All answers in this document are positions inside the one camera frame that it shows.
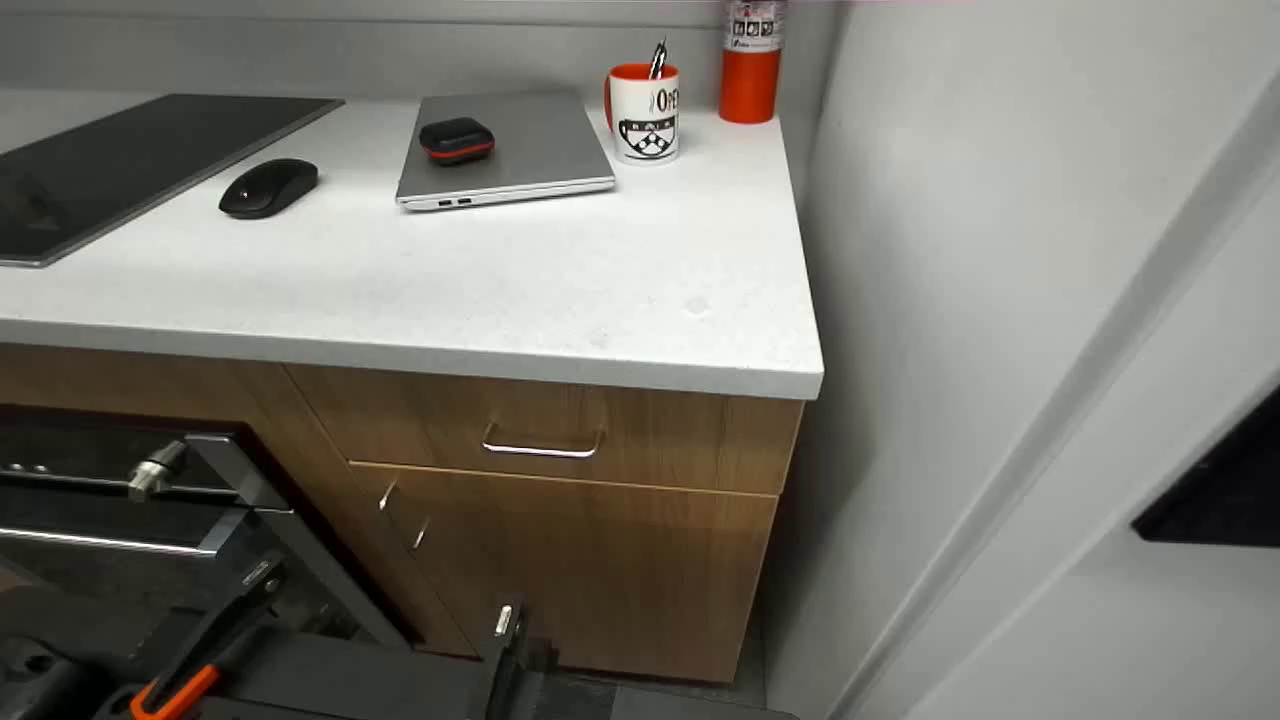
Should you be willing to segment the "white mug with orange interior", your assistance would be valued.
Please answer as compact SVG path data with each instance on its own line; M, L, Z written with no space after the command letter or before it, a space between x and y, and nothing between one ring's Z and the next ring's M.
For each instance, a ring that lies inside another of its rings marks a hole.
M615 65L602 75L602 124L633 161L662 161L681 146L681 71L673 65Z

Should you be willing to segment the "wooden drawer front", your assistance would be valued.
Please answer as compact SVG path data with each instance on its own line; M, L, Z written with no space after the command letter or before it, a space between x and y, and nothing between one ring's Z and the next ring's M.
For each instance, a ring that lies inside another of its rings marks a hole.
M795 399L451 379L295 367L322 436L363 467L456 467L600 484L776 495L802 410ZM596 459L486 457L483 434L589 440Z

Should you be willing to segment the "wooden cabinet door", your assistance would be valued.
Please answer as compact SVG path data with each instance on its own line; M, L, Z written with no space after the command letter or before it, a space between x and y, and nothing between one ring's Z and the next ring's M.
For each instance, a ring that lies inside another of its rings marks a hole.
M475 658L501 603L566 667L726 686L772 500L356 467L397 603L431 652Z

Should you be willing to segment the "silver closed laptop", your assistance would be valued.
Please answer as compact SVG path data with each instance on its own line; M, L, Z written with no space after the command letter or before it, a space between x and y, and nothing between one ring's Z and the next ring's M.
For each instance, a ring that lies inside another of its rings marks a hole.
M483 124L492 149L431 165L429 137L458 120ZM397 200L402 212L458 212L551 196L610 191L615 175L573 88L429 98L416 114Z

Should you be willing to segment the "black and red small case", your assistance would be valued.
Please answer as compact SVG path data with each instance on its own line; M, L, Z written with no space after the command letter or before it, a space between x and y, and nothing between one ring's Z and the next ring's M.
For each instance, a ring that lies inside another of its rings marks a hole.
M451 167L451 165L473 165L483 161L496 149L496 137L473 120L437 120L421 128L421 149L429 165Z

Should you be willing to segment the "orange and white bottle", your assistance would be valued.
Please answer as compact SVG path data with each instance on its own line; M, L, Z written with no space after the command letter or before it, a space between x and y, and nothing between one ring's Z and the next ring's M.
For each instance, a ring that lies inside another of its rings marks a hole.
M720 116L763 124L776 116L785 0L726 0L720 49Z

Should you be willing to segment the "black computer mouse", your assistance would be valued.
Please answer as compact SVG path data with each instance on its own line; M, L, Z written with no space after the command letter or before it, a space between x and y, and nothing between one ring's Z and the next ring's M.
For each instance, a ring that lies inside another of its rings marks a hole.
M314 183L318 167L309 161L265 161L223 189L219 212L232 222L267 222L291 210Z

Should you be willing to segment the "black cooktop panel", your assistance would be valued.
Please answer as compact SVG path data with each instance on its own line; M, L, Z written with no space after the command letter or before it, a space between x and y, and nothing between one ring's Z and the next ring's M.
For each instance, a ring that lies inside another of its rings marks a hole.
M0 262L43 269L318 120L310 98L171 93L0 158Z

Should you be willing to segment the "orange handled clamp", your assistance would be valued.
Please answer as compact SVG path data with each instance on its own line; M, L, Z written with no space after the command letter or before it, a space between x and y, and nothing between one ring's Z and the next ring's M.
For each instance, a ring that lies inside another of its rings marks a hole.
M265 591L238 591L223 602L207 621L194 626L177 662L131 693L126 720L182 720L255 646L265 626Z

